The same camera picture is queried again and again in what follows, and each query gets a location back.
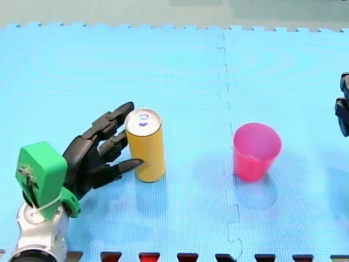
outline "yellow can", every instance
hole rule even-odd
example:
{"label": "yellow can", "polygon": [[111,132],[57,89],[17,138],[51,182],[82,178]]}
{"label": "yellow can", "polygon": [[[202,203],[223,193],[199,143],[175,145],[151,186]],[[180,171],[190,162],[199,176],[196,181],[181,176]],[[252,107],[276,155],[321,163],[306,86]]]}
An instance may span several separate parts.
{"label": "yellow can", "polygon": [[135,169],[136,177],[144,182],[162,178],[166,168],[160,116],[148,108],[136,109],[127,115],[125,129],[131,157],[144,161]]}

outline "pink plastic cup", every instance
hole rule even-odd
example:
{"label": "pink plastic cup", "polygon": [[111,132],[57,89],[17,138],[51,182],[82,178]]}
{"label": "pink plastic cup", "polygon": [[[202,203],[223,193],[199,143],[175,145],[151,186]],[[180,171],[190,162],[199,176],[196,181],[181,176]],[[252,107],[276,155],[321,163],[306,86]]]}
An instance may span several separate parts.
{"label": "pink plastic cup", "polygon": [[261,179],[281,151],[281,139],[269,126],[249,123],[241,126],[233,138],[233,169],[247,182]]}

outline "blue foam mat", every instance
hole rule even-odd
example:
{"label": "blue foam mat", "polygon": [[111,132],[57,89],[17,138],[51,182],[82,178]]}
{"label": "blue foam mat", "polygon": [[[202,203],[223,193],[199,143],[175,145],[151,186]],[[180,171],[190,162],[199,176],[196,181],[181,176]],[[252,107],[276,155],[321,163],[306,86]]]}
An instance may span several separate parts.
{"label": "blue foam mat", "polygon": [[[334,116],[348,66],[344,29],[37,25],[0,30],[3,261],[18,236],[20,147],[46,140],[63,152],[129,100],[163,119],[166,176],[144,184],[130,172],[86,195],[69,227],[82,261],[107,251],[121,262],[140,252],[246,262],[257,253],[279,261],[349,253],[348,141]],[[274,127],[283,151],[266,180],[243,184],[232,175],[231,138],[251,121]],[[127,158],[125,150],[119,160]]]}

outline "floor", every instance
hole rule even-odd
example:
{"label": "floor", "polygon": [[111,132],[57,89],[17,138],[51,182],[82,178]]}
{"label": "floor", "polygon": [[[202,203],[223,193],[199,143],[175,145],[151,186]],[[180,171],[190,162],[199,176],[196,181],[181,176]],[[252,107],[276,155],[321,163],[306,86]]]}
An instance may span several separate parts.
{"label": "floor", "polygon": [[87,25],[243,25],[339,31],[349,27],[348,10],[348,0],[13,0],[0,2],[0,27],[9,23],[78,21]]}

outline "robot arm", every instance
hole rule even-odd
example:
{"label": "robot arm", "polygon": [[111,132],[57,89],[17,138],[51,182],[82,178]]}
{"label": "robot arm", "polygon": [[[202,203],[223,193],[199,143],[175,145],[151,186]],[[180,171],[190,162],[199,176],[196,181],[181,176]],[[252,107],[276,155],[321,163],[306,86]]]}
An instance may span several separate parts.
{"label": "robot arm", "polygon": [[133,109],[128,102],[105,113],[62,156],[47,142],[21,149],[16,179],[25,203],[17,214],[20,237],[10,262],[66,260],[69,218],[80,214],[79,200],[143,163],[130,159],[110,164],[128,144],[125,131],[115,134]]}
{"label": "robot arm", "polygon": [[340,89],[344,97],[337,98],[335,114],[338,117],[339,127],[343,136],[349,136],[349,73],[343,73]]}

